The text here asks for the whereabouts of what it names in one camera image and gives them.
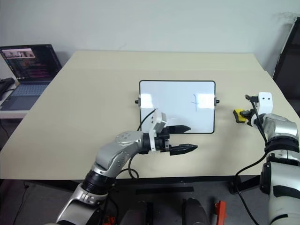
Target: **beige tabletop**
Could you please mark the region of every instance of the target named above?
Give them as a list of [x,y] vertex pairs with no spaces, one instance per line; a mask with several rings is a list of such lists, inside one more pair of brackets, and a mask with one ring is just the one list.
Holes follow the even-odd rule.
[[[138,127],[135,100],[144,79],[214,80],[220,104],[213,134],[171,136],[172,145],[198,145],[193,152],[137,155],[132,168],[142,178],[234,175],[260,158],[264,142],[258,130],[237,124],[233,116],[234,108],[250,109],[245,94],[271,92],[273,112],[300,125],[296,112],[251,54],[76,52],[3,148],[0,177],[83,179],[102,145]],[[243,174],[259,174],[261,168],[260,164]]]

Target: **laptop screen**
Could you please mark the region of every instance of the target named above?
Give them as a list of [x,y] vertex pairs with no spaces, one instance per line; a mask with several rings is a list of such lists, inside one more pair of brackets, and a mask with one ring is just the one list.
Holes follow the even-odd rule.
[[0,54],[18,81],[50,81],[61,69],[52,45],[0,47]]

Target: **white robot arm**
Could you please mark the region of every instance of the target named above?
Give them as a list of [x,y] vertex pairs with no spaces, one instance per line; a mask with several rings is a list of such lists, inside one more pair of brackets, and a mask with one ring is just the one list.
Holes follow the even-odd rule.
[[135,154],[160,150],[168,151],[170,155],[178,155],[197,148],[192,144],[171,146],[168,142],[170,134],[183,133],[190,128],[181,125],[164,127],[165,123],[165,114],[155,110],[149,133],[127,131],[118,135],[114,142],[100,148],[90,172],[77,186],[56,223],[60,225],[86,225],[93,221],[98,223],[102,216],[101,205],[105,202],[109,190],[123,166]]
[[300,224],[300,154],[297,125],[272,114],[272,95],[260,92],[246,96],[254,109],[240,111],[249,125],[266,134],[265,155],[260,189],[269,195],[269,221],[272,225]]

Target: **laptop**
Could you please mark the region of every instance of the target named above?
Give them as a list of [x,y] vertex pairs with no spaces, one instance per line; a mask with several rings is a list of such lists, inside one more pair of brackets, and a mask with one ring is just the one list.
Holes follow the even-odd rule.
[[1,110],[29,110],[61,69],[52,45],[3,46],[0,54],[20,83]]

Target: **white wall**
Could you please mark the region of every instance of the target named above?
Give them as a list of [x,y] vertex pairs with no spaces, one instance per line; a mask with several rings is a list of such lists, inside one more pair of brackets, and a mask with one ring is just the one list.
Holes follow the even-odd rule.
[[[255,53],[273,73],[300,0],[0,0],[0,45]],[[0,77],[8,76],[4,62]]]

